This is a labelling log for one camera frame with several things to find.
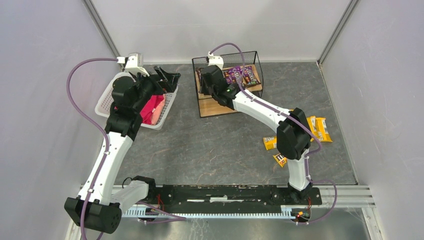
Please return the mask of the pink red cloth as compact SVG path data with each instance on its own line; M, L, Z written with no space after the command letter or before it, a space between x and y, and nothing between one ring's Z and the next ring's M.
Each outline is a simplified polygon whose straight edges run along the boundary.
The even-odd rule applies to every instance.
M166 95L153 95L142 108L140 116L142 123L146 125L156 125L166 103Z

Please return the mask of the white plastic basket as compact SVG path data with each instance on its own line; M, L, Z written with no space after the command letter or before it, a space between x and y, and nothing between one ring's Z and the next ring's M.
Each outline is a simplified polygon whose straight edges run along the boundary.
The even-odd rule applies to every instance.
M97 104L94 108L94 111L97 115L108 118L110 115L110 106L113 102L112 98L112 90L113 83L116 79L120 77L130 77L131 75L128 72L119 72L117 73L113 79L109 82L104 92L101 94ZM174 103L174 100L177 96L178 87L176 87L174 92L169 92L165 94L163 107L160 109L160 115L157 116L157 121L155 124L145 124L142 123L140 126L143 128L160 130L163 127L165 119Z

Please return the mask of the yellow candy bag backside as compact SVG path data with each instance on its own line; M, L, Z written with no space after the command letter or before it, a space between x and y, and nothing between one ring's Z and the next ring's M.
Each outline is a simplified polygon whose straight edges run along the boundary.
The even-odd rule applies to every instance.
M277 148L277 137L276 136L270 136L270 137L264 137L263 138L263 144L267 151L273 150Z

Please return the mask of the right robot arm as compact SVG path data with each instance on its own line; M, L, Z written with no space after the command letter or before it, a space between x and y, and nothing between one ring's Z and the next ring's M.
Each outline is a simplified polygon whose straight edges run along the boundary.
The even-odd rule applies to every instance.
M217 65L200 70L200 82L212 98L223 107L244 113L271 128L276 134L276 148L287 159L288 185L304 191L310 185L305 157L311 146L311 131L305 113L295 108L277 107L257 97L250 91L229 84Z

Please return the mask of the yellow candy bag outer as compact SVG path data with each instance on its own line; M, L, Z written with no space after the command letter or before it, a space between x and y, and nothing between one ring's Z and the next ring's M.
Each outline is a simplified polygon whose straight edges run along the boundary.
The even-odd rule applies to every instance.
M333 142L333 140L331 139L331 136L328 132L328 128L327 128L327 124L326 124L326 118L316 117L315 118L315 127L317 129L318 139L321 142L328 142L328 143Z

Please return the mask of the yellow candy bag inner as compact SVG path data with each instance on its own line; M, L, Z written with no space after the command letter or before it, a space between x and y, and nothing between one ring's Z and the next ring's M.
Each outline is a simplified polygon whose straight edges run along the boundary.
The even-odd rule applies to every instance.
M309 116L309 117L306 118L306 120L308 122L310 131L314 134L315 137L318 137L319 135L318 135L318 131L317 131L317 128L316 128L316 117L314 115Z

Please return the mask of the yellow M&M candy bag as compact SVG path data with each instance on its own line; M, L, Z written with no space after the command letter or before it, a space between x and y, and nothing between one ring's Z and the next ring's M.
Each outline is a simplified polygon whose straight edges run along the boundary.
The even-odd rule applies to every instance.
M283 168L287 164L288 159L281 153L273 155L273 158L281 168Z

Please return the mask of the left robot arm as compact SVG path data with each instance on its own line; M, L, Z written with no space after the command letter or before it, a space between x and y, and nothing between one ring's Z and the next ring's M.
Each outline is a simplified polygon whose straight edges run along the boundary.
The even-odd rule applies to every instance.
M113 192L119 168L142 125L142 109L153 96L178 90L180 73L166 72L159 66L153 69L154 73L142 67L120 72L101 95L110 104L106 125L99 128L103 136L99 154L82 189L64 204L82 239L86 239L87 230L100 235L114 233L123 214L154 188L153 179L136 176L128 186Z

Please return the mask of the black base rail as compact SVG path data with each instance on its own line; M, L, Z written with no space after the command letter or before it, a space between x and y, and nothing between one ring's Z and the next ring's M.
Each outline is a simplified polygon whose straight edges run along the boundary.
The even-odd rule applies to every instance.
M172 214L274 214L323 203L317 187L297 192L286 185L163 185L150 192L153 203Z

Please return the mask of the purple candy bag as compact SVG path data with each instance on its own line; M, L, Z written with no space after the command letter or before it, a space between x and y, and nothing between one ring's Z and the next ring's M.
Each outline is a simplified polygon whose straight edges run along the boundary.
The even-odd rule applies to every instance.
M238 84L243 81L242 77L242 66L234 66L227 70L226 81L228 84Z
M197 77L197 80L199 82L199 85L201 85L201 81L202 81L202 75L201 75L202 69L203 69L202 67L196 67L195 68L195 73L196 73L196 77Z
M223 73L223 76L224 76L226 82L229 85L232 84L233 83L233 79L232 79L231 74L229 73L229 71L226 69L226 70L223 70L222 73Z
M243 78L247 87L260 85L260 80L256 77L252 66L246 66L243 71Z

